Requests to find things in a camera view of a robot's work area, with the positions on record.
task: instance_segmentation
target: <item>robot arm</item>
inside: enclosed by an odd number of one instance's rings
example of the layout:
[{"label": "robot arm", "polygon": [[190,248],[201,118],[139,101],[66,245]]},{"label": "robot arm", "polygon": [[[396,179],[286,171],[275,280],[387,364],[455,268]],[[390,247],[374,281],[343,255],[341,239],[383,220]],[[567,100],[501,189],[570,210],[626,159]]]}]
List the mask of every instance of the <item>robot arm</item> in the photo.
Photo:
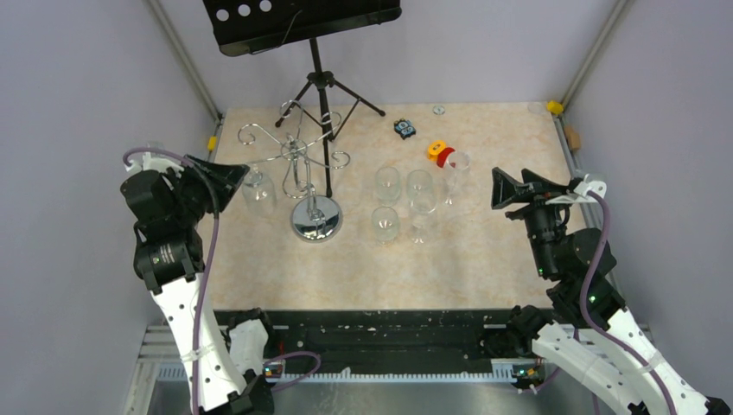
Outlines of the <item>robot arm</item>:
[{"label": "robot arm", "polygon": [[[603,181],[585,176],[564,186],[523,169],[521,183],[498,168],[493,178],[492,208],[527,203],[506,216],[525,222],[538,275],[558,282],[547,291],[555,311],[593,341],[614,366],[598,361],[531,306],[507,325],[518,348],[554,361],[616,413],[730,414],[721,399],[707,398],[689,386],[643,335],[623,298],[604,277],[616,261],[609,246],[603,245],[601,232],[583,229],[565,234],[567,205],[602,198]],[[597,247],[602,253],[594,258]],[[587,306],[587,316],[581,302]]]},{"label": "robot arm", "polygon": [[[143,152],[142,164],[126,160],[135,152]],[[154,157],[153,152],[178,158],[184,166]],[[274,413],[271,386],[262,375],[269,337],[265,318],[259,313],[237,327],[246,336],[246,348],[233,361],[211,303],[201,295],[206,289],[206,265],[201,238],[194,229],[205,213],[216,216],[224,210],[249,168],[157,149],[133,149],[125,155],[125,164],[133,175],[120,191],[137,217],[135,273],[168,320],[191,396],[196,397],[193,414]]]}]

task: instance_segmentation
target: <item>round hole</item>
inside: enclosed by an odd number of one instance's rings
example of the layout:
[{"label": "round hole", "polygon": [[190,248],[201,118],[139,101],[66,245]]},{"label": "round hole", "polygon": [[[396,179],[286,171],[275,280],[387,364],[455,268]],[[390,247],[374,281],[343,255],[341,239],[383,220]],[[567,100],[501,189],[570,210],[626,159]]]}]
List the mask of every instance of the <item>round hole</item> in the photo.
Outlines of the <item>round hole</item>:
[{"label": "round hole", "polygon": [[241,5],[241,6],[239,6],[239,8],[237,9],[237,12],[239,12],[239,15],[240,15],[240,16],[242,16],[242,17],[247,17],[247,16],[249,16],[249,15],[250,15],[250,13],[252,13],[252,9],[250,9],[250,6],[248,6],[248,5],[246,5],[246,4],[242,4],[242,5]]},{"label": "round hole", "polygon": [[220,22],[226,22],[229,20],[229,12],[222,9],[216,12],[216,18],[219,19]]}]

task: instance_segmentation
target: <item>music stand tripod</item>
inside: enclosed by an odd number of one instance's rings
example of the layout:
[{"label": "music stand tripod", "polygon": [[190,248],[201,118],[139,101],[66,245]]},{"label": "music stand tripod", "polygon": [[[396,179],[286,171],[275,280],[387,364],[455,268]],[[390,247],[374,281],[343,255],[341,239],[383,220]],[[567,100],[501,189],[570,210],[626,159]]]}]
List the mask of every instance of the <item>music stand tripod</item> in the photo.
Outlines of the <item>music stand tripod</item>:
[{"label": "music stand tripod", "polygon": [[[338,137],[339,133],[341,132],[341,129],[343,128],[344,124],[348,121],[348,118],[351,117],[351,114],[356,109],[356,106],[363,102],[364,105],[368,106],[369,108],[375,110],[380,116],[384,117],[386,115],[386,112],[380,110],[377,108],[374,104],[367,101],[359,95],[358,93],[355,93],[351,89],[347,88],[345,85],[340,83],[335,77],[334,74],[331,71],[323,71],[323,68],[321,66],[321,54],[318,52],[318,41],[315,37],[310,38],[310,54],[313,56],[313,66],[315,68],[314,72],[311,72],[308,74],[307,79],[308,82],[305,83],[305,86],[301,91],[298,93],[298,95],[293,99],[293,101],[300,101],[300,99],[305,95],[305,93],[310,89],[311,86],[316,86],[316,89],[318,90],[318,99],[321,102],[321,117],[315,118],[313,115],[311,115],[308,112],[305,112],[310,119],[314,120],[317,124],[322,126],[322,132],[323,134],[328,134],[326,138],[323,139],[323,163],[327,166],[329,165],[329,154],[328,154],[328,142],[336,140],[336,137]],[[331,128],[331,123],[324,123],[324,121],[327,121],[330,119],[330,110],[328,108],[328,96],[326,95],[326,86],[328,87],[334,87],[338,86],[343,92],[351,95],[356,99],[356,102],[354,102],[354,105],[352,105],[351,109],[349,110],[346,117],[341,121],[339,124],[338,130],[336,132],[333,131]],[[280,127],[282,125],[283,120],[285,120],[285,117],[287,117],[290,114],[290,110],[292,110],[294,104],[291,104],[290,107],[283,113],[283,116],[280,117],[280,119],[275,123],[276,127]],[[331,190],[331,170],[329,168],[326,168],[326,197],[331,197],[333,195],[333,191]]]}]

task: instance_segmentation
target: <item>beige tabletop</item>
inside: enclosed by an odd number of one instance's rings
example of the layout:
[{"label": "beige tabletop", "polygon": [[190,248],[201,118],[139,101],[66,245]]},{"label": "beige tabletop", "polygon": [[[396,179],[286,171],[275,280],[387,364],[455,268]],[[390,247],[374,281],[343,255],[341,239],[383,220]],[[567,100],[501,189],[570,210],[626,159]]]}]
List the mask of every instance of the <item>beige tabletop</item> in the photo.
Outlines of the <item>beige tabletop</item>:
[{"label": "beige tabletop", "polygon": [[[379,310],[483,309],[516,304],[549,307],[545,290],[551,287],[537,276],[524,224],[510,221],[504,211],[491,210],[491,169],[499,166],[519,177],[528,168],[555,182],[567,182],[569,172],[549,114],[534,114],[526,103],[449,104],[445,113],[433,105],[385,105],[380,117],[363,105],[354,112],[332,150],[348,152],[352,161],[333,171],[334,200],[344,213],[341,230],[321,244],[301,241],[290,228],[290,212],[297,200],[280,189],[288,163],[276,160],[261,165],[277,189],[277,208],[269,219],[252,215],[241,193],[221,215],[220,234],[208,292],[217,310]],[[332,111],[346,114],[348,107]],[[409,119],[417,135],[402,140],[393,130],[398,118]],[[244,163],[279,154],[269,138],[258,136],[244,146],[239,127],[265,126],[284,139],[296,132],[296,117],[273,125],[277,109],[232,109],[217,149],[217,163]],[[320,128],[305,118],[301,138],[310,142]],[[429,171],[438,193],[444,194],[444,174],[428,161],[428,144],[441,139],[471,157],[469,179],[453,206],[440,203],[432,239],[413,244],[404,182],[414,169]],[[309,156],[322,161],[320,144]],[[394,166],[403,177],[403,194],[394,207],[402,231],[390,246],[377,244],[370,216],[379,206],[373,195],[377,169]],[[324,190],[322,168],[313,168],[319,194]],[[207,216],[199,233],[207,248],[212,227]],[[569,229],[578,229],[582,217],[573,208]]]}]

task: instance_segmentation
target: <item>black and blue toy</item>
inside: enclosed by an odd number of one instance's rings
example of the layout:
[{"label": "black and blue toy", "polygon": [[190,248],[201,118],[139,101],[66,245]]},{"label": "black and blue toy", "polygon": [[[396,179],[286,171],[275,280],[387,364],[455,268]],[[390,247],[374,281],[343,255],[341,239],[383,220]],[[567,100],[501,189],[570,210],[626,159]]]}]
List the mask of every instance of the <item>black and blue toy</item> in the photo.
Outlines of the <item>black and blue toy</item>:
[{"label": "black and blue toy", "polygon": [[409,119],[400,118],[399,120],[394,122],[394,130],[399,134],[402,139],[406,139],[408,137],[414,136],[415,133],[417,133],[417,130],[415,130],[415,127],[412,126],[412,123]]}]

